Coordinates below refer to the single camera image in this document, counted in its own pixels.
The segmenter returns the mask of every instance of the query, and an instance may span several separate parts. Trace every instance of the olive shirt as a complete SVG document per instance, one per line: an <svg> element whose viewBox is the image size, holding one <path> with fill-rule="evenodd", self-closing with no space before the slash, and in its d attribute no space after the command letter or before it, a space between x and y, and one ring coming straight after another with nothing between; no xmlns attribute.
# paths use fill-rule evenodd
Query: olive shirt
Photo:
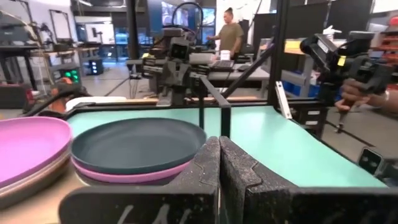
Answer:
<svg viewBox="0 0 398 224"><path fill-rule="evenodd" d="M236 39L243 36L242 27L237 23L225 24L218 34L220 37L220 50L232 50Z"/></svg>

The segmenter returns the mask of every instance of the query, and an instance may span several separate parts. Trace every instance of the woman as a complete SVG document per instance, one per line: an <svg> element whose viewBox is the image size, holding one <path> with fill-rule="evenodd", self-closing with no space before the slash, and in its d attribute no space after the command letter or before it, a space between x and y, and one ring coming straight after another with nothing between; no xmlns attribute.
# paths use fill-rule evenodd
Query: woman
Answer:
<svg viewBox="0 0 398 224"><path fill-rule="evenodd" d="M242 27L233 22L233 18L233 10L228 8L224 12L225 25L220 30L220 33L215 37L207 37L208 40L220 40L220 50L229 50L231 58L238 56L243 36Z"/></svg>

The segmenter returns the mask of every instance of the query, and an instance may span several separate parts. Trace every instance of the pink plate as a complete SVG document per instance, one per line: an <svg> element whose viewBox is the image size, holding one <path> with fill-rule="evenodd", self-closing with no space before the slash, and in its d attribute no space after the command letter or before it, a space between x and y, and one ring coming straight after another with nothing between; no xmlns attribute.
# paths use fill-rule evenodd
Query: pink plate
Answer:
<svg viewBox="0 0 398 224"><path fill-rule="evenodd" d="M43 169L68 149L72 130L61 119L0 121L0 188Z"/></svg>
<svg viewBox="0 0 398 224"><path fill-rule="evenodd" d="M173 167L171 169L152 172L148 174L133 174L133 175L112 175L112 174L100 174L97 172L93 172L87 169L82 168L77 164L77 162L71 158L73 165L76 167L78 171L80 171L83 175L102 182L115 183L115 184L138 184L144 182L150 182L153 180L160 180L166 177L173 176L175 174L183 171L190 162L186 162L182 165Z"/></svg>

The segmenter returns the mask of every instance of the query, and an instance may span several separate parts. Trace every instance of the mint green table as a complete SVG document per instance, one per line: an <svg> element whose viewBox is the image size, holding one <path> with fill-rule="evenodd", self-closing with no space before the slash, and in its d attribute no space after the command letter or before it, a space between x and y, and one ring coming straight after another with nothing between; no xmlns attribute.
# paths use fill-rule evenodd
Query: mint green table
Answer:
<svg viewBox="0 0 398 224"><path fill-rule="evenodd" d="M198 125L198 109L80 113L68 122L76 137L96 126L131 118L172 118ZM231 139L270 170L299 187L386 187L357 165L317 141L270 106L232 109ZM219 108L205 109L207 136L221 133Z"/></svg>

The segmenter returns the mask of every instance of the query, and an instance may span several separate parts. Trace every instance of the yellow label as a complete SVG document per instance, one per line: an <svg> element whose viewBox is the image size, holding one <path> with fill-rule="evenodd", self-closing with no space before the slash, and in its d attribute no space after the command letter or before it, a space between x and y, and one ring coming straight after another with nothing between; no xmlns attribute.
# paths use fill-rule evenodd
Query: yellow label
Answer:
<svg viewBox="0 0 398 224"><path fill-rule="evenodd" d="M340 56L340 59L337 62L338 66L344 66L344 63L346 63L346 57L345 56Z"/></svg>
<svg viewBox="0 0 398 224"><path fill-rule="evenodd" d="M285 48L286 49L299 49L301 41L296 40L288 40L286 41Z"/></svg>

